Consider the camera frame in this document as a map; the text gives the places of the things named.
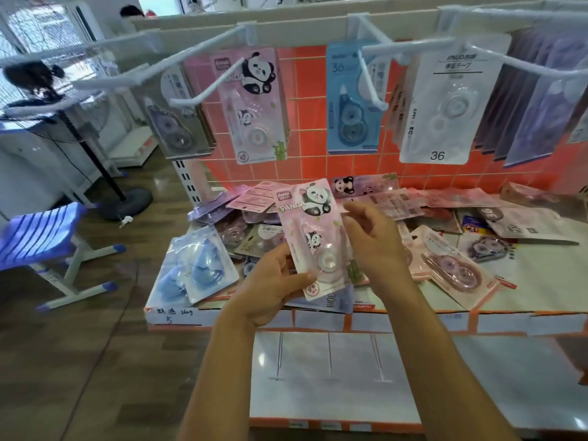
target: hand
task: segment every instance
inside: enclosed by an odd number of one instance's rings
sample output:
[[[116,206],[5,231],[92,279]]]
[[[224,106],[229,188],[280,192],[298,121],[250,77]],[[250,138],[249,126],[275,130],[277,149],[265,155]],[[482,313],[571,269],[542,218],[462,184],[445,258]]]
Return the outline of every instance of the hand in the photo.
[[[348,202],[343,207],[349,211],[343,225],[353,247],[353,258],[370,283],[386,286],[390,281],[412,282],[396,222],[372,204]],[[376,288],[374,292],[379,294],[380,290]]]
[[[290,248],[282,243],[258,261],[222,313],[244,318],[254,327],[267,325],[286,302],[316,281],[314,274],[290,274],[293,268]]]

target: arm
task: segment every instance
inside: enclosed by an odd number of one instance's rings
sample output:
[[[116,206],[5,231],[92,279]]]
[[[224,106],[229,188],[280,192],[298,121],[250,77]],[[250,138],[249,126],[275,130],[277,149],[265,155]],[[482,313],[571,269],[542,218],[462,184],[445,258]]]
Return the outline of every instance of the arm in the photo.
[[[410,277],[396,223],[370,205],[345,208],[355,260],[386,306],[427,439],[518,440]]]
[[[222,308],[178,441],[247,440],[255,330],[316,280],[311,274],[290,275],[289,255],[285,243],[269,251]]]

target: blue stool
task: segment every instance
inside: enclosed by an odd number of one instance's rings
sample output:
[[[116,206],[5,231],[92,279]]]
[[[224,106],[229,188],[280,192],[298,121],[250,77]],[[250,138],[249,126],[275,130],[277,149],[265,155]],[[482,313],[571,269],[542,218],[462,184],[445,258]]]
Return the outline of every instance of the blue stool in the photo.
[[[117,288],[114,281],[82,291],[74,287],[75,276],[82,262],[126,251],[124,244],[93,250],[76,235],[75,228],[83,213],[84,206],[80,203],[71,203],[47,212],[20,215],[12,218],[2,233],[0,270],[29,265],[65,295],[38,306],[38,311],[48,311],[102,292],[114,291]],[[69,266],[64,276],[42,263],[45,260],[70,254],[71,243],[76,250],[73,256],[66,259]]]

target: red tile wall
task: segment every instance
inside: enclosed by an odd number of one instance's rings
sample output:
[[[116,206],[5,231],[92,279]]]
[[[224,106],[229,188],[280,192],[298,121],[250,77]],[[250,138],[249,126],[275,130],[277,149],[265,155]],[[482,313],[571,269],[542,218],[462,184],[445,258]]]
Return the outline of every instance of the red tile wall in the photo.
[[[261,180],[287,183],[308,182],[321,177],[397,173],[403,187],[443,189],[445,187],[481,187],[497,192],[505,181],[549,189],[578,154],[581,144],[565,144],[567,136],[547,159],[516,168],[503,169],[503,162],[493,162],[492,155],[472,149],[464,165],[403,164],[392,132],[383,126],[378,152],[373,155],[328,155],[326,151],[326,46],[282,48],[278,50],[282,82],[286,96],[290,139],[288,159],[261,164],[238,165],[232,149],[219,97],[208,98],[204,109],[218,146],[202,158],[210,171],[226,187],[242,183],[254,185]],[[212,81],[207,58],[185,61],[187,75],[196,93]],[[387,99],[396,86],[401,68],[393,62],[387,86]]]

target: panda illustration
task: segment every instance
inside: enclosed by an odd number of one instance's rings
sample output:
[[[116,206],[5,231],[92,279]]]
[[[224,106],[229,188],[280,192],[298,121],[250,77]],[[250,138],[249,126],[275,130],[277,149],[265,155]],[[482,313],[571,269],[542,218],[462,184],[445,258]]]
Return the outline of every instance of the panda illustration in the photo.
[[[353,177],[346,176],[342,179],[334,180],[334,190],[349,195],[353,194],[355,192],[355,189],[353,188]]]
[[[259,52],[254,52],[251,58],[246,58],[241,66],[243,77],[241,83],[251,94],[269,93],[271,83],[276,80],[273,63],[259,58]]]
[[[306,232],[306,242],[311,249],[318,249],[320,247],[320,241],[323,237],[321,237],[316,232]]]
[[[312,216],[319,216],[324,213],[329,213],[331,207],[330,191],[324,187],[319,187],[315,183],[311,183],[304,194],[302,195],[304,204],[302,210],[304,213]]]
[[[253,115],[249,112],[249,110],[238,110],[237,116],[239,117],[239,123],[241,125],[244,125],[244,126],[251,125],[251,120],[253,119]]]

